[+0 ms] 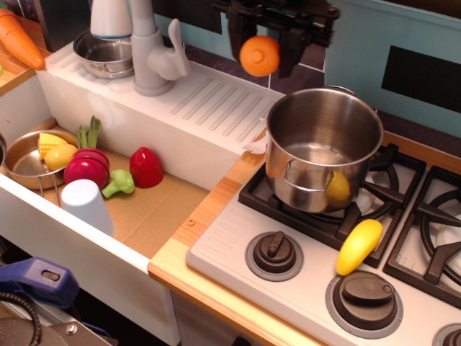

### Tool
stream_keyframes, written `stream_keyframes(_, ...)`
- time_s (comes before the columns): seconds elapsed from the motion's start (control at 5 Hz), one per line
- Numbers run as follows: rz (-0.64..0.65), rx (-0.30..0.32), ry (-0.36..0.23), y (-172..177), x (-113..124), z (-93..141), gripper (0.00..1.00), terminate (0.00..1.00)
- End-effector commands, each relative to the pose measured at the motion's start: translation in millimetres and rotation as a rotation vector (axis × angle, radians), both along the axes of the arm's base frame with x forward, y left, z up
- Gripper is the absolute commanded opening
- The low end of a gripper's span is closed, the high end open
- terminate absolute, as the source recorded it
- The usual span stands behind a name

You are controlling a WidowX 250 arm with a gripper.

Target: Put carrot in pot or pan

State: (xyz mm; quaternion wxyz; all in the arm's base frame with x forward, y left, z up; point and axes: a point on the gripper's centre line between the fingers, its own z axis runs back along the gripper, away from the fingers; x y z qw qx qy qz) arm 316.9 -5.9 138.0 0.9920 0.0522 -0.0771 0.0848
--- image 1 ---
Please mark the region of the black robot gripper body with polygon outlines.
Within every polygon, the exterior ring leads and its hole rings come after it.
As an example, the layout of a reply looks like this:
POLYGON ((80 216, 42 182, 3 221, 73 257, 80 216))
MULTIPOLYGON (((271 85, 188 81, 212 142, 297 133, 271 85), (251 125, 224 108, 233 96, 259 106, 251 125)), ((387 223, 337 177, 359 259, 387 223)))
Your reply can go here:
POLYGON ((338 7, 328 1, 213 1, 213 9, 225 14, 229 10, 252 18, 258 27, 281 34, 291 28, 305 30, 310 44, 328 46, 334 22, 340 17, 338 7))

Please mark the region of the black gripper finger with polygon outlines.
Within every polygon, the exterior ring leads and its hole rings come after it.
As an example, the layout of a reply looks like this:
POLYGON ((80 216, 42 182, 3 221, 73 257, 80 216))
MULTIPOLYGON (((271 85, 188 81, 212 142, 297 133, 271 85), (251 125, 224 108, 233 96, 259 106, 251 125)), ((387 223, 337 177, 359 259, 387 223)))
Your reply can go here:
POLYGON ((291 76, 292 70, 302 58, 308 43, 310 43, 310 35, 302 29, 291 28, 280 34, 280 64, 278 68, 280 79, 291 76))
POLYGON ((256 35, 256 25, 252 22, 250 16, 234 10, 228 11, 227 19, 232 55, 237 61, 240 61, 243 44, 256 35))

